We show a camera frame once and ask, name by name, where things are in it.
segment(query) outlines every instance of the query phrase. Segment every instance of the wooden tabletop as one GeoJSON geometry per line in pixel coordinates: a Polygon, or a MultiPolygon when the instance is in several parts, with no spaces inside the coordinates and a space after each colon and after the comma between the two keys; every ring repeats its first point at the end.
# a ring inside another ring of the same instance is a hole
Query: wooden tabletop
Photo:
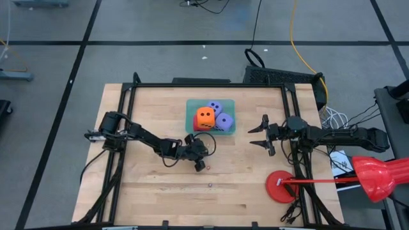
{"type": "MultiPolygon", "coordinates": [[[[105,85],[96,128],[105,112],[118,108],[120,89],[121,84],[105,85]]],[[[320,126],[311,85],[297,84],[296,89],[301,117],[310,125],[320,126]]],[[[194,163],[186,160],[172,168],[164,167],[162,159],[151,148],[141,142],[128,141],[115,224],[159,226],[168,220],[171,226],[250,226],[257,221],[259,226],[285,226],[280,218],[289,204],[273,201],[265,190],[265,181],[271,172],[293,173],[293,167],[287,163],[279,142],[274,143],[277,153],[269,157],[263,148],[249,144],[249,141],[263,140],[264,132],[247,133],[260,124],[263,114],[268,114],[270,123],[284,121],[281,91],[274,88],[137,88],[132,121],[161,138],[183,139],[187,135],[186,101],[191,98],[234,100],[235,134],[215,137],[217,151],[204,159],[210,169],[201,172],[195,172],[194,163]]],[[[288,98],[292,108],[290,94],[288,98]]],[[[213,142],[205,136],[201,139],[212,150],[213,142]]],[[[101,141],[91,143],[87,161],[101,152],[102,144],[101,141]]],[[[287,142],[284,149],[289,152],[287,142]]],[[[99,158],[85,172],[73,220],[79,220],[100,195],[107,156],[99,158]]],[[[315,151],[312,161],[314,179],[332,178],[328,156],[315,151]]],[[[335,185],[321,183],[315,187],[325,206],[343,222],[335,185]]],[[[309,199],[307,203],[313,222],[309,199]]],[[[104,220],[108,218],[110,204],[109,197],[104,220]]],[[[302,218],[297,218],[292,226],[302,226],[302,218]]]]}

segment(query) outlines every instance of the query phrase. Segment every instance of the red object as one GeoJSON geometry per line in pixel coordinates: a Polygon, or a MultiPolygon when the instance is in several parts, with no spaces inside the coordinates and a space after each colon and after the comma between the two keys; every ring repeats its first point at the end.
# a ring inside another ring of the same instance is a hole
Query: red object
{"type": "Polygon", "coordinates": [[[371,157],[353,157],[352,164],[373,202],[388,197],[396,185],[409,183],[409,158],[382,162],[371,157]]]}
{"type": "MultiPolygon", "coordinates": [[[[268,195],[277,202],[280,203],[291,203],[295,200],[295,197],[292,197],[283,183],[277,185],[279,179],[290,179],[294,177],[291,173],[287,171],[275,171],[270,174],[266,180],[266,189],[268,195]]],[[[296,195],[298,195],[298,186],[289,185],[296,195]]]]}
{"type": "Polygon", "coordinates": [[[211,128],[215,126],[215,111],[210,107],[200,107],[196,111],[197,126],[211,128]]]}
{"type": "Polygon", "coordinates": [[[210,131],[210,128],[201,128],[197,125],[197,116],[193,117],[193,131],[210,131]]]}
{"type": "Polygon", "coordinates": [[[280,183],[348,183],[359,181],[357,177],[337,178],[329,180],[281,180],[280,183]]]}

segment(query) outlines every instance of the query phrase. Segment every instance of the small red object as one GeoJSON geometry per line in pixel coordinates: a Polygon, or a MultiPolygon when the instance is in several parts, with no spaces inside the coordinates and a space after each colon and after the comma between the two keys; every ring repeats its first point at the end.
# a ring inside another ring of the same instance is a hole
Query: small red object
{"type": "MultiPolygon", "coordinates": [[[[271,173],[266,180],[266,189],[268,195],[277,202],[280,203],[291,203],[295,200],[295,197],[292,197],[290,193],[286,190],[283,183],[277,185],[279,179],[288,180],[294,177],[291,173],[287,171],[275,171],[271,173]]],[[[298,195],[298,186],[294,184],[289,184],[288,186],[298,195]]]]}
{"type": "Polygon", "coordinates": [[[197,125],[197,116],[193,117],[193,131],[210,131],[210,128],[200,128],[197,125]]]}
{"type": "Polygon", "coordinates": [[[352,164],[372,202],[388,197],[396,185],[409,183],[409,158],[382,162],[372,157],[353,157],[352,164]]]}

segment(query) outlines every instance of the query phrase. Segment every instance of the purple cube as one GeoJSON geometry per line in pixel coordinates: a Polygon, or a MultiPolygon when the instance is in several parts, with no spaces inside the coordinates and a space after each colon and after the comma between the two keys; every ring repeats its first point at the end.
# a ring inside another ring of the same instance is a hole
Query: purple cube
{"type": "Polygon", "coordinates": [[[215,118],[217,118],[217,116],[223,111],[223,106],[218,101],[209,101],[206,106],[212,108],[213,111],[215,111],[215,118]]]}
{"type": "Polygon", "coordinates": [[[234,122],[234,119],[229,114],[222,112],[216,118],[215,129],[218,131],[227,132],[229,131],[230,127],[233,126],[234,122]]]}

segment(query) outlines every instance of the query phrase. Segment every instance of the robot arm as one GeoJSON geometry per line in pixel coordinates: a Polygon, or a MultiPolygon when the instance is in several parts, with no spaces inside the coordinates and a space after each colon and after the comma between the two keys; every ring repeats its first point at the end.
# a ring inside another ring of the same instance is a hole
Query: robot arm
{"type": "Polygon", "coordinates": [[[186,136],[186,145],[182,146],[181,140],[161,139],[144,129],[140,124],[132,122],[126,115],[118,112],[106,112],[98,131],[88,132],[84,136],[89,140],[96,136],[105,137],[103,149],[108,151],[121,151],[126,141],[141,141],[162,158],[194,161],[197,172],[206,167],[203,158],[210,155],[203,141],[195,138],[192,134],[186,136]],[[118,133],[117,130],[122,119],[127,122],[126,129],[118,133]]]}
{"type": "Polygon", "coordinates": [[[259,127],[249,133],[266,131],[265,141],[251,141],[251,144],[262,146],[268,150],[270,156],[275,155],[272,141],[291,139],[298,142],[302,151],[311,151],[319,145],[329,146],[360,146],[369,151],[382,153],[389,149],[387,134],[377,128],[346,128],[320,129],[309,126],[303,119],[291,116],[282,126],[277,123],[268,124],[268,116],[263,115],[259,127]]]}

